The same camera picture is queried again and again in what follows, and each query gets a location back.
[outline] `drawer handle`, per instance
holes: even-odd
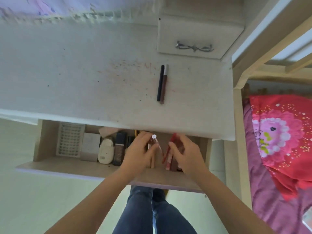
[[[182,49],[182,50],[184,50],[184,49],[193,49],[194,52],[196,52],[197,50],[202,51],[202,52],[212,52],[214,50],[212,44],[210,44],[209,47],[198,48],[195,45],[193,45],[193,46],[184,45],[184,44],[180,43],[180,41],[177,41],[177,44],[175,45],[175,48]]]

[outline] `hand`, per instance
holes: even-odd
[[[151,161],[151,157],[155,155],[156,150],[159,148],[158,144],[154,144],[145,152],[145,146],[152,135],[152,133],[142,131],[127,149],[120,169],[123,170],[127,176],[130,176],[131,180],[146,168]]]
[[[207,169],[204,159],[200,153],[200,149],[197,144],[185,135],[177,134],[177,136],[184,145],[184,153],[181,154],[173,142],[169,142],[170,149],[183,172],[192,179],[196,179],[198,173]]]

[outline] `purple bed sheet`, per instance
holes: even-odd
[[[312,188],[298,190],[298,197],[285,201],[262,164],[249,102],[244,106],[244,126],[253,211],[277,233],[311,234],[302,223],[302,215],[312,206]]]

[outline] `person's left hand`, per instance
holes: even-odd
[[[159,147],[158,144],[154,144],[145,152],[145,146],[152,135],[153,134],[150,132],[142,131],[127,149],[120,169],[127,174],[127,176],[130,176],[131,180],[146,168],[151,161],[151,157],[155,155]]]

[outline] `leg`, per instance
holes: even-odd
[[[152,234],[152,195],[152,188],[131,186],[127,205],[113,234]]]
[[[153,224],[157,234],[196,234],[192,225],[182,216],[173,205],[166,201],[161,189],[154,189]]]

